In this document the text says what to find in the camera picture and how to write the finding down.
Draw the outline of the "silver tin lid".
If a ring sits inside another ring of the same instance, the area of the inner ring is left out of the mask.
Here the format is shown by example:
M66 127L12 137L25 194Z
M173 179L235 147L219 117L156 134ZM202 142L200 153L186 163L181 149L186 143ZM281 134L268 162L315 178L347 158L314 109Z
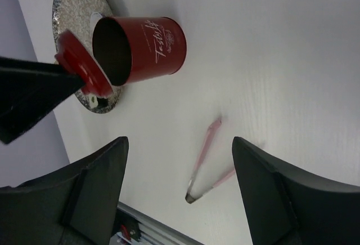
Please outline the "silver tin lid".
M84 94L109 97L113 94L110 80L101 66L85 48L82 42L69 30L59 34L56 61L69 73L76 74L84 82Z

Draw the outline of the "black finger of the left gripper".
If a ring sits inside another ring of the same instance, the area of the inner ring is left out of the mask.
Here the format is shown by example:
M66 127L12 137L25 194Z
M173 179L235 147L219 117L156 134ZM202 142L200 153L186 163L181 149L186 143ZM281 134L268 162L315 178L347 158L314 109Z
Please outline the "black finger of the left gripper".
M1 57L1 141L31 130L84 85L61 65Z

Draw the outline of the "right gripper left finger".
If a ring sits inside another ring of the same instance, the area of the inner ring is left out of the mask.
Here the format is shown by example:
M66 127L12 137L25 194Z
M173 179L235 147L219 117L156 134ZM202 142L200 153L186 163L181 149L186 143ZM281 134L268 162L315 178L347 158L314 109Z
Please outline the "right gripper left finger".
M129 141L98 151L17 187L1 188L1 244L108 244Z

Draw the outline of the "pink metal tongs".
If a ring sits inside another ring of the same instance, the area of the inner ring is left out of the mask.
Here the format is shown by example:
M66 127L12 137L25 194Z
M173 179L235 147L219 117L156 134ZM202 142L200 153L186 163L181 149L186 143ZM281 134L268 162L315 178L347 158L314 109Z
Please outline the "pink metal tongs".
M212 147L213 141L215 136L217 135L217 131L219 130L220 126L222 125L222 117L218 116L216 120L214 120L206 130L206 134L204 137L204 141L202 143L201 150L199 154L196 157L195 164L193 166L192 174L189 179L186 195L185 195L185 201L188 204L193 204L206 194L210 192L211 190L217 188L218 186L222 185L224 182L229 180L232 176L236 174L236 170L234 167L232 167L229 171L225 172L215 183L213 183L209 189L204 191L199 196L194 196L192 194L192 189L195 184L195 181L197 179L199 170L202 168L206 158L208 157L208 152L210 148Z

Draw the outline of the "red cylindrical tin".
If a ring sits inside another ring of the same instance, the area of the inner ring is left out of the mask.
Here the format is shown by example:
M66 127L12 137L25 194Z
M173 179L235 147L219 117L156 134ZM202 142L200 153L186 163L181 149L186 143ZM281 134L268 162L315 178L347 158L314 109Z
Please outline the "red cylindrical tin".
M113 86L180 70L187 42L168 17L104 17L93 30L93 55Z

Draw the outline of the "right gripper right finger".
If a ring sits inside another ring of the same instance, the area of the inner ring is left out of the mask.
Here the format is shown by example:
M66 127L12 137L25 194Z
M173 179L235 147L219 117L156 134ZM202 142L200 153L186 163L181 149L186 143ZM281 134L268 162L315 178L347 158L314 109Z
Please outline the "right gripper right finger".
M232 156L253 244L359 244L359 187L278 159L242 137Z

